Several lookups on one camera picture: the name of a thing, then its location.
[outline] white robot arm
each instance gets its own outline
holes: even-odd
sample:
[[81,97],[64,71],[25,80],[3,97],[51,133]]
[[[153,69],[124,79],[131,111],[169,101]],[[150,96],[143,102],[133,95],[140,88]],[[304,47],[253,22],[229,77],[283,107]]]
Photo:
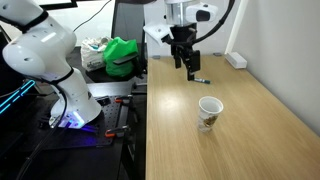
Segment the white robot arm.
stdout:
[[188,70],[188,81],[210,83],[208,80],[195,78],[195,72],[200,70],[200,51],[194,51],[192,46],[214,34],[225,22],[232,10],[235,0],[229,0],[229,6],[218,24],[207,34],[196,38],[197,23],[213,21],[218,8],[205,4],[200,0],[165,0],[166,24],[151,22],[143,29],[159,45],[171,45],[171,54],[176,68],[181,67],[181,60]]
[[21,74],[49,82],[59,95],[50,123],[60,119],[65,101],[66,111],[59,127],[68,124],[69,128],[80,129],[95,119],[101,106],[91,96],[81,72],[66,61],[76,43],[72,30],[62,27],[32,0],[0,0],[0,8],[0,20],[23,32],[4,48],[6,63]]

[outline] green cloth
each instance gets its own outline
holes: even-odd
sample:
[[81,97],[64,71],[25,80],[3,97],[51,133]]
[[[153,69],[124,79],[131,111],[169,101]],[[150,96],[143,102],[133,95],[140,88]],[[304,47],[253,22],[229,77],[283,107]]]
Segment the green cloth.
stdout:
[[107,64],[107,74],[119,77],[130,74],[133,70],[133,64],[131,62],[115,65],[113,64],[113,61],[134,52],[138,52],[136,40],[124,41],[120,37],[116,37],[108,42],[108,45],[103,52],[103,60]]

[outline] black cable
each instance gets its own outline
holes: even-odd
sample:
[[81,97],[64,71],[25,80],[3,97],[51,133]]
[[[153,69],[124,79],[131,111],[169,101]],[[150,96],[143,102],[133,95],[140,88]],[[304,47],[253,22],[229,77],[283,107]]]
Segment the black cable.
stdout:
[[45,97],[45,96],[50,96],[51,94],[54,94],[55,92],[51,92],[49,94],[41,94],[41,93],[26,93],[24,95],[26,96],[42,96],[42,97]]
[[85,23],[89,22],[92,18],[94,18],[97,14],[99,14],[99,13],[103,10],[103,8],[104,8],[107,4],[109,4],[109,2],[111,2],[111,1],[112,1],[112,0],[109,0],[108,2],[106,2],[98,12],[96,12],[91,18],[89,18],[89,19],[86,20],[85,22],[81,23],[78,27],[76,27],[76,28],[73,30],[73,32],[75,32],[79,27],[81,27],[81,26],[84,25]]
[[220,27],[224,24],[224,22],[226,21],[227,17],[229,16],[229,13],[230,13],[231,10],[232,10],[232,7],[233,7],[233,5],[234,5],[234,2],[235,2],[235,0],[230,0],[230,1],[229,1],[229,5],[228,5],[228,8],[227,8],[227,11],[224,13],[223,17],[219,20],[218,24],[215,25],[215,26],[211,29],[211,31],[209,31],[206,35],[204,35],[204,36],[202,36],[202,37],[200,37],[200,38],[198,38],[198,39],[195,39],[192,43],[193,43],[193,44],[196,44],[196,43],[198,43],[198,42],[201,42],[201,41],[203,41],[204,39],[206,39],[207,37],[209,37],[209,36],[211,36],[212,34],[214,34],[215,32],[217,32],[217,31],[220,29]]
[[3,97],[7,97],[7,96],[10,96],[11,94],[15,93],[17,90],[21,89],[23,85],[25,85],[25,79],[22,80],[22,85],[20,87],[18,87],[16,90],[13,90],[7,94],[4,94],[4,95],[1,95],[0,98],[3,98]]
[[[46,81],[44,79],[40,79],[41,81],[45,81],[46,83],[50,84],[49,81]],[[28,168],[30,167],[32,161],[37,157],[37,155],[43,150],[43,148],[45,147],[45,145],[48,143],[49,139],[51,138],[51,136],[53,135],[53,133],[56,131],[56,129],[58,128],[60,122],[62,121],[62,118],[65,115],[65,112],[67,110],[67,97],[66,94],[64,93],[64,91],[62,90],[62,88],[60,86],[58,86],[57,84],[52,84],[54,85],[58,91],[61,93],[65,104],[64,104],[64,109],[63,112],[60,116],[60,119],[58,121],[58,123],[55,124],[55,126],[51,129],[51,131],[45,136],[44,139],[42,139],[39,144],[36,146],[36,148],[34,149],[34,151],[31,153],[31,155],[29,157],[27,157],[27,160],[24,162],[24,164],[22,165],[22,167],[20,168],[19,174],[16,178],[16,180],[21,180],[24,176],[24,174],[27,172]]]

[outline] blue led light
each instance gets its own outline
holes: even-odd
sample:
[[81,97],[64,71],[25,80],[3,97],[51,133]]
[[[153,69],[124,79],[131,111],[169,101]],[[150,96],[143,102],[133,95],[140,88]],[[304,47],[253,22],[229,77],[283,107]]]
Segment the blue led light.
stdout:
[[8,101],[10,101],[10,99],[12,99],[15,95],[17,95],[19,93],[19,90],[16,91],[14,94],[12,94],[7,100],[5,100],[0,107],[2,107],[3,105],[5,105]]
[[8,104],[5,108],[3,108],[1,111],[0,111],[0,114],[5,111],[6,109],[8,109],[8,107],[10,106],[11,104]]
[[33,80],[28,81],[19,90],[17,90],[15,93],[13,93],[7,100],[5,100],[3,103],[1,103],[1,105],[0,105],[0,114],[3,113],[6,109],[8,109],[8,107],[12,103],[16,102],[21,96],[23,96],[24,93],[26,93],[35,84],[36,84],[36,82],[33,81]]
[[26,86],[28,86],[30,83],[34,82],[33,80],[28,81],[25,85],[23,85],[20,89],[25,88]]
[[17,96],[12,102],[16,102],[21,96]]

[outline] paper cup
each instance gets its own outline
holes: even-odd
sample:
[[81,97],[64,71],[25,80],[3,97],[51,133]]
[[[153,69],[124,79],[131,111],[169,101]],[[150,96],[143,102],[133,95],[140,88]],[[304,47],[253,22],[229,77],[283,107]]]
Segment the paper cup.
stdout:
[[211,131],[222,110],[223,104],[219,99],[211,96],[202,97],[199,100],[199,130],[202,132]]

